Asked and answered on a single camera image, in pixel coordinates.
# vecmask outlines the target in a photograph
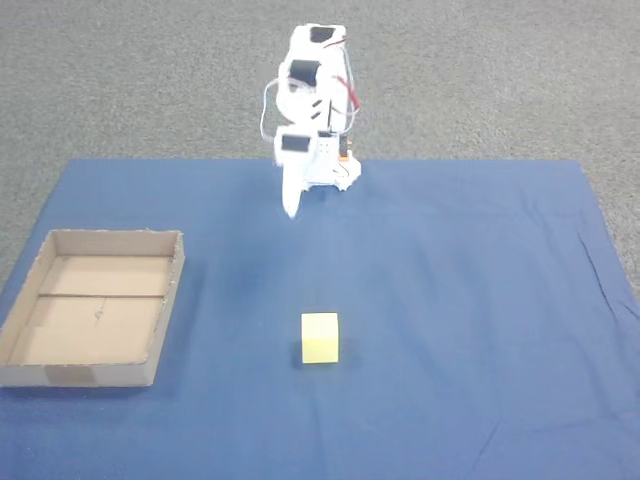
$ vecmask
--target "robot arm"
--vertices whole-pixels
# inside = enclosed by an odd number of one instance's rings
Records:
[[[360,163],[348,148],[347,134],[359,104],[340,25],[307,24],[294,30],[278,78],[276,105],[290,125],[277,128],[275,163],[283,169],[282,202],[295,216],[303,191],[315,185],[346,190],[360,175]]]

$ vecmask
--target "blue tablecloth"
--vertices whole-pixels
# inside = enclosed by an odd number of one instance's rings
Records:
[[[364,162],[290,220],[269,161],[75,161],[53,228],[180,229],[156,383],[2,389],[1,479],[640,478],[640,318],[572,162]],[[340,315],[302,366],[300,314]]]

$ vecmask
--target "cardboard box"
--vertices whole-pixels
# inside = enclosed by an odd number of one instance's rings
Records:
[[[151,385],[183,264],[176,231],[49,232],[0,330],[0,385]]]

